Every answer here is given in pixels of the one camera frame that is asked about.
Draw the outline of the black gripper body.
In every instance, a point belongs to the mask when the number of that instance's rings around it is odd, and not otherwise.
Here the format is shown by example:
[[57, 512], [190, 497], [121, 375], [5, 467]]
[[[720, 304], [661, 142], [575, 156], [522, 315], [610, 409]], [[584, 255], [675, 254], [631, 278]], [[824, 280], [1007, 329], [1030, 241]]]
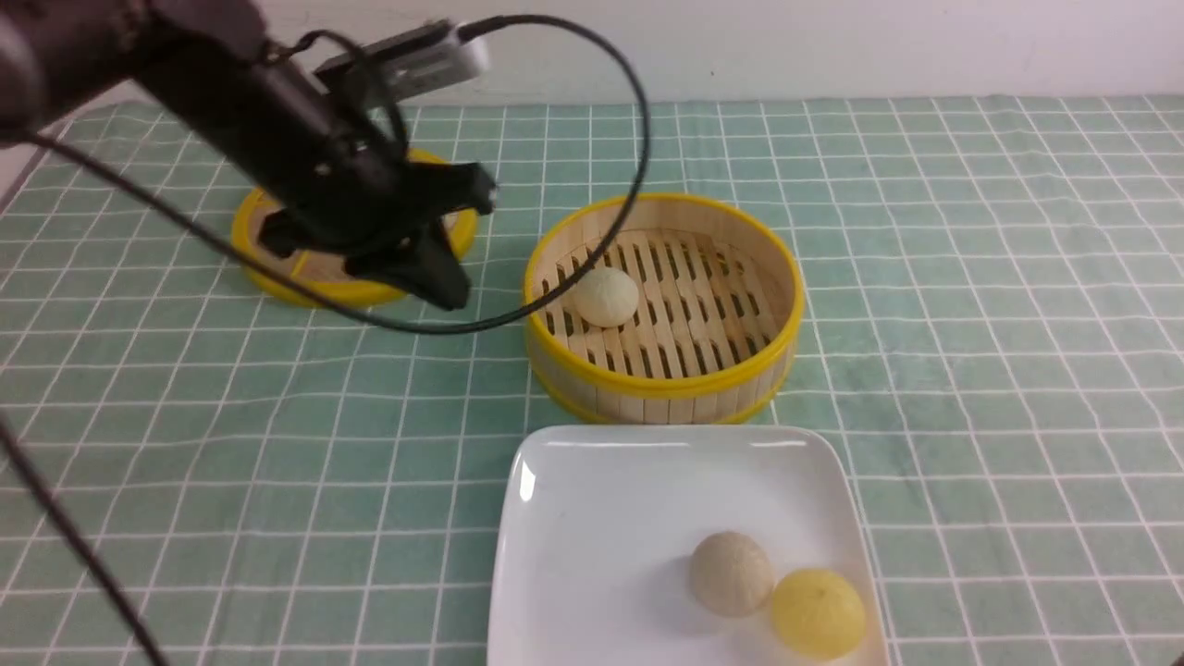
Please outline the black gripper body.
[[498, 198], [480, 164], [416, 164], [401, 152], [292, 129], [257, 132], [255, 177], [279, 201], [259, 231], [268, 252], [332, 252], [343, 264], [446, 214], [490, 214]]

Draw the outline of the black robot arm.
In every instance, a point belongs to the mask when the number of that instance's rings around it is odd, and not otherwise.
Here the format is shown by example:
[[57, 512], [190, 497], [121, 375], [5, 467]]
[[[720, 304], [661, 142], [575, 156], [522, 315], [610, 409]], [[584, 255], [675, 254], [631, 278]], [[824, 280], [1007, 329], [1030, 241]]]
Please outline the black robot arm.
[[[271, 256], [334, 254], [348, 277], [445, 310], [468, 303], [444, 219], [489, 214], [493, 178], [477, 164], [413, 159], [372, 65], [308, 73], [253, 1], [4, 2], [4, 145], [122, 81], [271, 197], [257, 235]], [[390, 132], [371, 119], [378, 105]]]

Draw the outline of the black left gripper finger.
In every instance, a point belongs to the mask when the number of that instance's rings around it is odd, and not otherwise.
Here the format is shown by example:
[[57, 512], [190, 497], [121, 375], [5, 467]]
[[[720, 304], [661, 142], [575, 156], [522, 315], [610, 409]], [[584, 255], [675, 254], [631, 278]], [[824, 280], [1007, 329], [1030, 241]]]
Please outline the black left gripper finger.
[[375, 249], [345, 260], [352, 278], [386, 284], [438, 309], [468, 305], [471, 281], [456, 257], [448, 228], [430, 222], [407, 237], [381, 241]]

